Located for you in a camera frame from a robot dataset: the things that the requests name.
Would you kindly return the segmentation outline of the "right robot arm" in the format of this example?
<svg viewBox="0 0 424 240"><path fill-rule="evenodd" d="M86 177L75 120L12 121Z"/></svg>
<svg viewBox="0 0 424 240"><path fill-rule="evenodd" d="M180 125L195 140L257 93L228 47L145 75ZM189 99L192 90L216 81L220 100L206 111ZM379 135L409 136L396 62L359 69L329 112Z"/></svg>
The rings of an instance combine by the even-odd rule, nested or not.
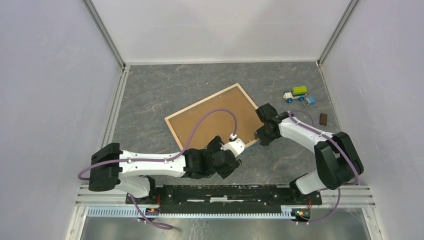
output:
<svg viewBox="0 0 424 240"><path fill-rule="evenodd" d="M302 122L293 111L278 113L269 103L255 112L263 123L254 133L260 145L268 146L276 139L285 138L302 145L315 156L316 170L290 182L293 199L359 183L364 166L347 133L322 131Z"/></svg>

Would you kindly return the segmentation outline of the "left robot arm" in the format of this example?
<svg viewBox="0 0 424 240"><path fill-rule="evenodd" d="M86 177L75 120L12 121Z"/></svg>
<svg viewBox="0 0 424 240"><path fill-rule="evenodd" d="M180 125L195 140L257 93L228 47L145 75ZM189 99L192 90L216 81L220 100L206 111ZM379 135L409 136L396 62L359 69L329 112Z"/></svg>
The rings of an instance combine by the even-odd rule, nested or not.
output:
<svg viewBox="0 0 424 240"><path fill-rule="evenodd" d="M154 195L153 176L198 180L218 174L225 179L242 164L238 156L245 148L240 138L223 143L219 136L203 149L189 148L169 154L136 153L121 150L119 143L109 143L91 157L88 189L116 189L139 199Z"/></svg>

